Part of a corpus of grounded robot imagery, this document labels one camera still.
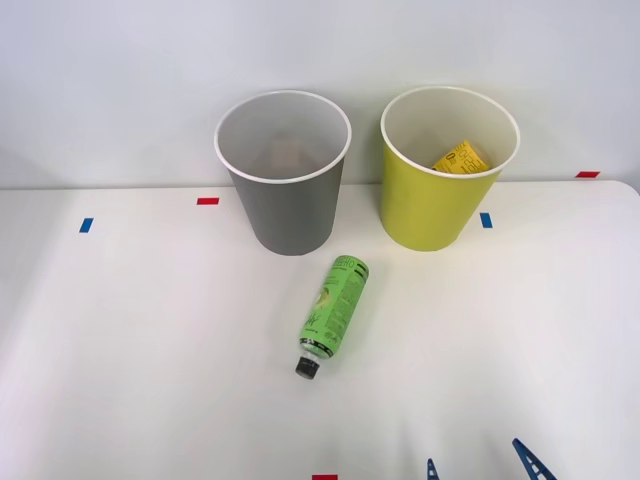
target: can label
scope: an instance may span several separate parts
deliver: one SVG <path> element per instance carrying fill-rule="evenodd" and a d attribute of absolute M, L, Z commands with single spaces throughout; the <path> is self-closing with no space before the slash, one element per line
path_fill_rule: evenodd
<path fill-rule="evenodd" d="M 480 173 L 489 170 L 467 140 L 453 148 L 433 166 L 434 170 L 443 173 Z"/>
<path fill-rule="evenodd" d="M 300 334 L 305 350 L 322 358 L 338 351 L 367 278 L 362 260 L 348 255 L 336 259 Z"/>

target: tape marker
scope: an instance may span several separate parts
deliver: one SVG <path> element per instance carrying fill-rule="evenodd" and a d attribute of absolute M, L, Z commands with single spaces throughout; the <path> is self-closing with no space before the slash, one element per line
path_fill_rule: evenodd
<path fill-rule="evenodd" d="M 80 225 L 80 233 L 89 233 L 91 225 L 93 224 L 93 218 L 85 218 Z"/>
<path fill-rule="evenodd" d="M 578 172 L 576 178 L 596 178 L 598 175 L 600 175 L 600 172 L 589 172 L 585 170 L 582 172 Z"/>
<path fill-rule="evenodd" d="M 482 221 L 482 226 L 484 228 L 493 228 L 493 223 L 491 223 L 491 215 L 489 215 L 488 213 L 481 213 L 480 221 Z"/>
<path fill-rule="evenodd" d="M 200 197 L 198 198 L 198 205 L 217 205 L 220 202 L 218 197 Z"/>

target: red tape marker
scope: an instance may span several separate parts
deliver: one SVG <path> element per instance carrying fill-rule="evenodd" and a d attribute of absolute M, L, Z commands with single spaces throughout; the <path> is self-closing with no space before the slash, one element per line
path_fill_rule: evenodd
<path fill-rule="evenodd" d="M 217 205 L 220 199 L 218 197 L 200 197 L 198 205 Z"/>
<path fill-rule="evenodd" d="M 598 175 L 600 175 L 600 172 L 584 171 L 584 172 L 579 172 L 578 175 L 576 175 L 576 178 L 596 178 Z"/>

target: white wall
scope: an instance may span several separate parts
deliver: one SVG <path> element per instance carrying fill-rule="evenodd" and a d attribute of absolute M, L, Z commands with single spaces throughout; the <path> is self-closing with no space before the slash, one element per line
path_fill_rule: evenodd
<path fill-rule="evenodd" d="M 247 95 L 350 116 L 345 182 L 380 177 L 378 119 L 419 84 L 519 121 L 504 178 L 601 170 L 640 187 L 631 0 L 0 0 L 0 187 L 223 185 L 212 129 Z"/>

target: blue tape marker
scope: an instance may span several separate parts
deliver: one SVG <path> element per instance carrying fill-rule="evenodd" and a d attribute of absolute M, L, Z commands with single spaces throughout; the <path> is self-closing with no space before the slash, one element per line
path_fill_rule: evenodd
<path fill-rule="evenodd" d="M 93 218 L 85 218 L 80 226 L 80 233 L 89 233 L 89 229 L 91 228 L 91 224 L 93 223 Z"/>
<path fill-rule="evenodd" d="M 480 220 L 482 221 L 482 226 L 484 228 L 493 228 L 493 224 L 491 223 L 491 215 L 488 213 L 481 213 Z"/>

